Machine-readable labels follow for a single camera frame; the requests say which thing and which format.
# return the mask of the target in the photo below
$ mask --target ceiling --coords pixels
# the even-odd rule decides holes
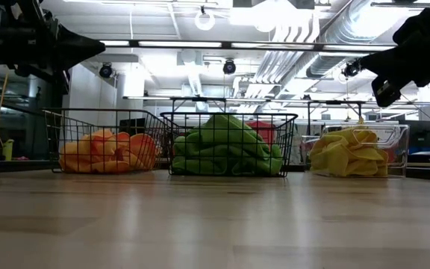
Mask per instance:
[[[219,8],[210,9],[215,16],[214,27],[209,31],[197,28],[194,20],[199,12],[197,7],[173,6],[174,19],[171,8],[147,4],[99,4],[97,0],[86,0],[85,3],[51,0],[44,1],[43,8],[49,9],[55,18],[69,30],[78,34],[99,40],[135,39],[135,40],[230,40],[230,41],[270,41],[274,31],[261,32],[253,25],[231,25],[228,19],[231,15],[231,0],[218,1]],[[317,10],[315,14],[320,18],[320,28],[323,28],[348,1],[332,0],[331,8]],[[371,43],[392,44],[393,32],[409,16],[419,13],[410,10],[394,20],[394,23]],[[146,76],[146,90],[156,93],[157,90],[180,90],[183,84],[189,84],[187,69],[177,66],[177,49],[108,49],[106,54],[137,55],[142,65],[148,71]],[[230,51],[207,49],[202,51],[204,58],[209,57],[209,63],[200,68],[199,78],[202,84],[231,86],[234,78],[241,75],[253,75],[262,63],[265,52],[261,51]],[[224,75],[222,64],[225,59],[232,58],[237,65],[237,72]],[[91,64],[100,66],[98,58],[93,58]],[[114,68],[124,72],[129,63],[114,63]],[[364,72],[356,78],[344,81],[339,72],[329,73],[325,80],[314,84],[314,90],[305,89],[304,93],[311,94],[312,99],[348,99],[371,97],[370,82],[374,74]],[[406,96],[415,98],[417,88],[409,85],[404,89]]]

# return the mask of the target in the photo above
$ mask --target black wire basket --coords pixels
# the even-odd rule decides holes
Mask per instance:
[[[287,175],[296,114],[164,112],[172,175]]]
[[[46,108],[44,113],[53,172],[147,171],[168,159],[167,127],[148,111]]]

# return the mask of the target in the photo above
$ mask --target folded fabric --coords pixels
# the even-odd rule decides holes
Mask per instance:
[[[112,134],[102,129],[76,142],[66,143],[59,157],[65,172],[123,173],[150,170],[155,165],[157,148],[147,134],[132,137],[125,132]]]
[[[275,175],[281,166],[280,147],[270,149],[256,131],[231,115],[213,115],[174,143],[175,172]]]
[[[362,127],[324,134],[310,151],[311,170],[333,176],[387,176],[388,154]]]

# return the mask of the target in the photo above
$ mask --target yellow cloth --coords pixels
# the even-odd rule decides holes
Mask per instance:
[[[311,170],[333,176],[387,176],[387,153],[363,127],[324,134],[310,152]]]

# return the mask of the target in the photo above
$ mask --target table surface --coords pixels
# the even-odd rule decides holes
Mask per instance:
[[[0,268],[430,268],[430,181],[0,173]]]

